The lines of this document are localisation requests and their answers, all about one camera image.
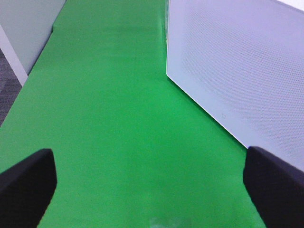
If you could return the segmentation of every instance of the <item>floor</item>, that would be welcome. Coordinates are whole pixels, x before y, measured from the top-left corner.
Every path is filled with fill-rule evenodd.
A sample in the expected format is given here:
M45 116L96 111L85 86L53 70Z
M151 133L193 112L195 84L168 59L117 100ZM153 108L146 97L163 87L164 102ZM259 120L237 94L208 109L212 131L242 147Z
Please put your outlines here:
M21 85L0 50L0 126L16 100Z

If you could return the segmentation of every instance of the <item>green carpet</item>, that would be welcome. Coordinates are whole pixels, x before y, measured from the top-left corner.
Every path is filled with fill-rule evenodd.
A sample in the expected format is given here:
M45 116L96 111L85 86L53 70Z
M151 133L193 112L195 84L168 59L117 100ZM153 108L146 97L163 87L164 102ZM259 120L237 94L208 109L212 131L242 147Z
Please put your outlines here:
M264 227L245 148L166 77L164 2L68 0L56 20L0 128L0 171L54 151L40 228Z

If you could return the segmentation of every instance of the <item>white panel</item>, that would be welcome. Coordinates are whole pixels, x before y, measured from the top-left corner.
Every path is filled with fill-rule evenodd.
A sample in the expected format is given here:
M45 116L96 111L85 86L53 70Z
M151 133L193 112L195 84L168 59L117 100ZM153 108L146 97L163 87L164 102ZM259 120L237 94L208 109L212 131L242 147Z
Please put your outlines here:
M65 0L0 0L0 24L29 73Z
M304 11L304 0L278 0L278 1L281 1L287 5L290 5L292 7Z
M167 74L242 144L304 171L304 13L274 0L171 0Z

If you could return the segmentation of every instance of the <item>perforated white panel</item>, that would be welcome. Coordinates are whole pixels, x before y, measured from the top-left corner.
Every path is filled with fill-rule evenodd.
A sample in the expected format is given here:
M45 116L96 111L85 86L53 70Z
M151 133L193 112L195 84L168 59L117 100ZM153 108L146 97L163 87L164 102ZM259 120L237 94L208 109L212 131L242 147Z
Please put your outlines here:
M304 171L304 13L275 0L172 0L168 76L245 146Z

